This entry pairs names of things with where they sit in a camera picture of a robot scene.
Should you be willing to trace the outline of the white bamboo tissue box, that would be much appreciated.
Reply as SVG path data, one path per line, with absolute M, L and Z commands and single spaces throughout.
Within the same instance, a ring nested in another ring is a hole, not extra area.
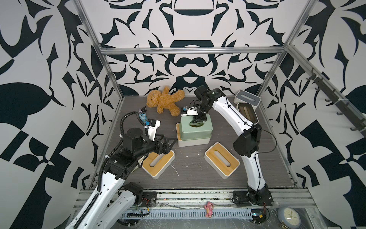
M 150 153 L 143 161 L 142 168 L 153 179 L 158 179 L 175 159 L 175 152 L 170 150 L 168 154 Z
M 210 142 L 211 137 L 209 138 L 202 138 L 202 139 L 193 139 L 193 140 L 182 140 L 180 135 L 180 123 L 176 124 L 176 133 L 177 133 L 177 142 L 178 146 L 183 147 L 191 147 L 191 146 L 198 146 L 198 145 L 206 145 Z
M 223 179 L 229 178 L 240 166 L 240 161 L 219 142 L 206 150 L 205 160 Z

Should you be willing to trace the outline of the green tissue box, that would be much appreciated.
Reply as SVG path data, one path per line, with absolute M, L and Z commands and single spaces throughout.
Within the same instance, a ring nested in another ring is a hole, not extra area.
M 197 140 L 211 138 L 213 132 L 212 120 L 209 114 L 206 115 L 207 120 L 200 126 L 190 125 L 193 116 L 181 116 L 179 123 L 180 137 L 182 140 Z

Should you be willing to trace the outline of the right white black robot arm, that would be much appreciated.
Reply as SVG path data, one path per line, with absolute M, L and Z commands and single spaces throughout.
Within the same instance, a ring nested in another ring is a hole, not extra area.
M 272 194 L 263 177 L 259 162 L 262 127 L 246 119 L 218 88 L 210 90 L 202 85 L 195 90 L 194 94 L 198 99 L 198 104 L 195 106 L 197 113 L 193 116 L 194 123 L 202 122 L 206 114 L 214 109 L 230 124 L 238 136 L 233 143 L 233 148 L 244 163 L 247 192 L 235 191 L 232 198 L 234 204 L 236 206 L 272 206 Z

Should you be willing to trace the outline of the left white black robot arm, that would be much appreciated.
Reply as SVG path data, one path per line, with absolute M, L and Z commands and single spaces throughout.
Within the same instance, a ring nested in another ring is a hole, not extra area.
M 96 188 L 67 228 L 110 229 L 129 208 L 142 204 L 143 187 L 125 181 L 136 167 L 142 167 L 141 158 L 151 153 L 166 155 L 177 142 L 175 137 L 158 134 L 159 126 L 155 119 L 143 122 L 136 111 L 121 118 L 121 140 L 105 155 Z

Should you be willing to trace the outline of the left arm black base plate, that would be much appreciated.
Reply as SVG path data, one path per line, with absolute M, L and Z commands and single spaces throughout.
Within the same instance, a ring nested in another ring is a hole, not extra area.
M 137 206 L 140 208 L 148 208 L 156 204 L 157 192 L 143 191 L 137 198 Z

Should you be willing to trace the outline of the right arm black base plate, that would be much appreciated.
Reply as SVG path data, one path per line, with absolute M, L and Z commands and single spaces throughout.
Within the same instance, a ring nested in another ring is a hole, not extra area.
M 273 198 L 268 190 L 234 191 L 232 202 L 238 207 L 268 207 L 273 205 Z

